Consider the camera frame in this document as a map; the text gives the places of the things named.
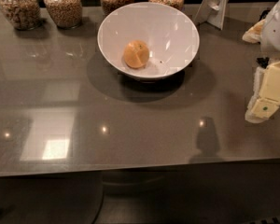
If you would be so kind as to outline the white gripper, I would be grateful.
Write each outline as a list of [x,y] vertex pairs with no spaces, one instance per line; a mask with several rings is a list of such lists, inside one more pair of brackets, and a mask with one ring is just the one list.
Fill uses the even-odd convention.
[[[280,0],[265,20],[255,23],[243,34],[242,39],[253,44],[260,42],[261,52],[265,56],[280,59]],[[253,92],[245,120],[262,123],[280,108],[280,61],[256,69]]]

